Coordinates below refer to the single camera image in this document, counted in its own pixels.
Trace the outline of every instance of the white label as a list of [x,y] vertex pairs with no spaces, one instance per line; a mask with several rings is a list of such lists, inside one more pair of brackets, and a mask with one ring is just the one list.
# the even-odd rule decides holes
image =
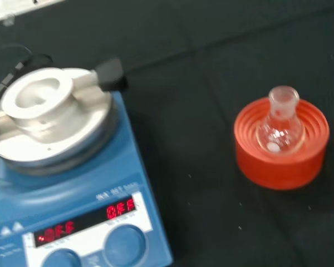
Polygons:
[[44,259],[57,249],[71,249],[79,257],[84,257],[104,249],[108,234],[123,224],[135,225],[143,232],[152,231],[152,224],[141,192],[132,195],[136,210],[121,217],[102,222],[91,228],[77,232],[66,238],[36,248],[33,233],[22,235],[27,267],[38,267]]

